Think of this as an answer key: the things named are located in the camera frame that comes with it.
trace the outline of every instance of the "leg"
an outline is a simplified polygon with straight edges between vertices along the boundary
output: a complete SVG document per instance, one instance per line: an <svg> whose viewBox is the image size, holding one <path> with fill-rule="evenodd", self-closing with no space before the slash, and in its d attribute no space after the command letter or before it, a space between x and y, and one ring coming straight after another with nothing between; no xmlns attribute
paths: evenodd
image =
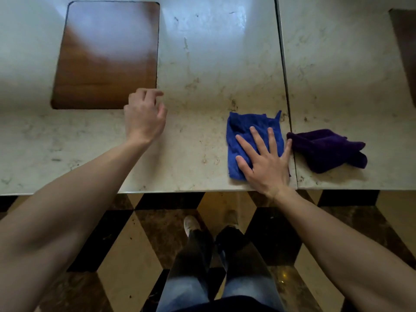
<svg viewBox="0 0 416 312"><path fill-rule="evenodd" d="M227 271L223 297L244 295L284 312L276 284L266 263L235 224L227 226L218 234L216 245Z"/></svg>
<svg viewBox="0 0 416 312"><path fill-rule="evenodd" d="M209 234L200 230L194 217L186 217L184 225L188 243L175 258L156 312L172 312L209 302L207 274L213 242Z"/></svg>

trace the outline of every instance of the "foot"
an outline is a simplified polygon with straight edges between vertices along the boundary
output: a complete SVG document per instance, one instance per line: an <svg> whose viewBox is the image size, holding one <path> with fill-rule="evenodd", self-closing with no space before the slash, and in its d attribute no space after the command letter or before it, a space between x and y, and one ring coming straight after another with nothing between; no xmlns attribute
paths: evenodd
<svg viewBox="0 0 416 312"><path fill-rule="evenodd" d="M224 214L224 224L226 227L240 229L238 226L238 214L235 210L227 210Z"/></svg>
<svg viewBox="0 0 416 312"><path fill-rule="evenodd" d="M198 220L191 215L187 215L184 219L184 228L186 235L189 237L189 234L193 230L201 230Z"/></svg>

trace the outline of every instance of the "geometric patterned floor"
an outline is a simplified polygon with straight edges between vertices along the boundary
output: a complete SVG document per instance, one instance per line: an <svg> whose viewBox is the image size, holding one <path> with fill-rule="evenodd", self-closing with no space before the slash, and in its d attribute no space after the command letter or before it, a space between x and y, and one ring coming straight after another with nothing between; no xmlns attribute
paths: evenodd
<svg viewBox="0 0 416 312"><path fill-rule="evenodd" d="M416 267L415 191L299 193ZM0 196L0 219L25 199ZM184 217L196 216L215 236L221 211L229 207L239 210L240 229L268 264L288 312L354 311L273 204L256 192L224 192L117 195L37 312L154 312L174 258L187 241ZM214 255L211 299L221 297L224 277Z"/></svg>

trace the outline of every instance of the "brown rectangle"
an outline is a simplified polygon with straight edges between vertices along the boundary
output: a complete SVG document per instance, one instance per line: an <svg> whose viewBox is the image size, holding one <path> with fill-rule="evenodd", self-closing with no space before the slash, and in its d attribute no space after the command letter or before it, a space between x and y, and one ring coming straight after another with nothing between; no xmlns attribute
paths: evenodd
<svg viewBox="0 0 416 312"><path fill-rule="evenodd" d="M156 2L69 5L55 76L55 109L122 109L139 87L155 88Z"/></svg>
<svg viewBox="0 0 416 312"><path fill-rule="evenodd" d="M390 10L407 81L416 106L416 10Z"/></svg>

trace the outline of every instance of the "person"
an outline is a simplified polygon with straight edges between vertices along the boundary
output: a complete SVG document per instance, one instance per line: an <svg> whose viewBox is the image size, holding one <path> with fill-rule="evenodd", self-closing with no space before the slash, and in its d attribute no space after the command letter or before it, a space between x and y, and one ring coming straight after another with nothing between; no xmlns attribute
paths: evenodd
<svg viewBox="0 0 416 312"><path fill-rule="evenodd" d="M0 311L33 312L45 289L69 267L110 206L124 179L162 134L167 110L155 89L138 89L124 107L127 139L37 191L0 221ZM252 127L256 152L237 140L252 160L239 168L258 192L287 217L326 276L364 312L416 311L416 273L393 253L358 233L288 186L291 141L278 157ZM284 311L276 286L254 245L229 210L216 237L227 272L223 298L209 302L206 271L212 241L194 218L184 221L188 243L169 273L158 311Z"/></svg>

